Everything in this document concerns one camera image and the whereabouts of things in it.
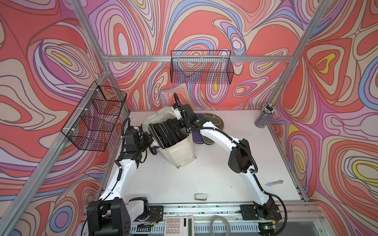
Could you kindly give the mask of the purple paddle case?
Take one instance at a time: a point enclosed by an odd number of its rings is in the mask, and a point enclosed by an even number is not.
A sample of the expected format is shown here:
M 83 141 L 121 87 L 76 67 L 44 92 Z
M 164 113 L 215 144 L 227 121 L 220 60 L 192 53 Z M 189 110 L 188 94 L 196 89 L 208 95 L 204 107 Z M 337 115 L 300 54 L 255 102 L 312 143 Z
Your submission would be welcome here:
M 203 140 L 202 135 L 200 133 L 198 133 L 198 132 L 193 132 L 192 133 L 192 138 L 193 138 L 193 142 L 195 144 L 201 145 L 201 144 L 205 143 L 204 140 Z

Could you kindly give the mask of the olive green paddle case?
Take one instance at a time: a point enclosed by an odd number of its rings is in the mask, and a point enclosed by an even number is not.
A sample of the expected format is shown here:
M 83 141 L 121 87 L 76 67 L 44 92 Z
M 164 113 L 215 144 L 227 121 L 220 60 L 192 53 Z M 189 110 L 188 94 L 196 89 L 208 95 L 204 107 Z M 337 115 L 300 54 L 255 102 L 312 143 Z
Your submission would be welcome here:
M 219 116 L 215 114 L 211 114 L 211 113 L 203 113 L 202 116 L 206 118 L 208 121 L 212 122 L 216 128 L 220 130 L 224 129 L 224 122 Z M 213 140 L 211 140 L 210 138 L 206 136 L 203 136 L 202 139 L 204 141 L 204 144 L 207 144 L 207 145 L 213 145 L 215 143 Z

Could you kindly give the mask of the beige canvas tote bag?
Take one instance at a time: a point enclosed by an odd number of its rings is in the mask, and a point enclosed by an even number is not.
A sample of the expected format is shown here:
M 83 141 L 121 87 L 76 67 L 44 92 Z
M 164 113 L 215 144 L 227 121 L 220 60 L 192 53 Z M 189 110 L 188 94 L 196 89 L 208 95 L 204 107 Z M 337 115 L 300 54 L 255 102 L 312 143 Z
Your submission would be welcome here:
M 154 140 L 152 153 L 161 153 L 176 168 L 196 159 L 192 136 L 185 132 L 172 107 L 164 107 L 145 118 L 142 129 Z

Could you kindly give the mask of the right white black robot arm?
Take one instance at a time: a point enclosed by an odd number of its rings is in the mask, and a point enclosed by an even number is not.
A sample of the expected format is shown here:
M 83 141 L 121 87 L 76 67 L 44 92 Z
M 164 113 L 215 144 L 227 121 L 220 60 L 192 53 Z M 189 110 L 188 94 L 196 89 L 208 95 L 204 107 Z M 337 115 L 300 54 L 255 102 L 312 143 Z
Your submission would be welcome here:
M 272 217 L 276 221 L 287 220 L 287 209 L 282 199 L 263 189 L 257 177 L 257 163 L 246 139 L 234 138 L 217 128 L 207 118 L 198 117 L 191 106 L 183 105 L 178 97 L 175 98 L 172 107 L 176 116 L 174 122 L 176 125 L 184 128 L 187 133 L 195 132 L 211 139 L 229 154 L 227 164 L 233 172 L 242 177 L 250 190 L 257 218 L 268 220 Z

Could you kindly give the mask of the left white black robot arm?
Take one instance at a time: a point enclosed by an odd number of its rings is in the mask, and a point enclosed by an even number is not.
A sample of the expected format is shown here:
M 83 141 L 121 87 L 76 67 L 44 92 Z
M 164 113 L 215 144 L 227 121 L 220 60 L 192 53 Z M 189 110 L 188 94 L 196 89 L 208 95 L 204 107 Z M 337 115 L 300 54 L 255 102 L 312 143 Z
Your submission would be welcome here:
M 134 221 L 150 217 L 146 197 L 127 200 L 126 194 L 132 176 L 139 164 L 144 162 L 142 153 L 147 151 L 152 141 L 140 126 L 123 128 L 121 151 L 115 160 L 117 172 L 100 198 L 88 205 L 85 223 L 88 229 L 82 230 L 82 236 L 128 236 Z

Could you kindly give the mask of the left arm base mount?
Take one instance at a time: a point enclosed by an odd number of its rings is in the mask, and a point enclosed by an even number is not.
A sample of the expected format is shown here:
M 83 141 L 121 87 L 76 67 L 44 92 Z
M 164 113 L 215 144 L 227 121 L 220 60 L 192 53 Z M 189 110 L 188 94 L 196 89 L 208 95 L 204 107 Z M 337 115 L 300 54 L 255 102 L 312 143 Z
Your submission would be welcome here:
M 134 222 L 159 223 L 163 220 L 164 206 L 149 206 L 148 216 L 139 216 Z

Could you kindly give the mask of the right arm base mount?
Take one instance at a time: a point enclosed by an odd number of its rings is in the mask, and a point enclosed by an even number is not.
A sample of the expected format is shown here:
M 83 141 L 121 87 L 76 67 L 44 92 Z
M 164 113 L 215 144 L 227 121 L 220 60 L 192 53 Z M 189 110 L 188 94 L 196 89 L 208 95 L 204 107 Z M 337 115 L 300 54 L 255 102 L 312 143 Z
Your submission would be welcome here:
M 281 211 L 277 205 L 259 206 L 259 205 L 241 205 L 240 213 L 243 220 L 263 220 L 263 221 L 280 221 L 282 220 Z

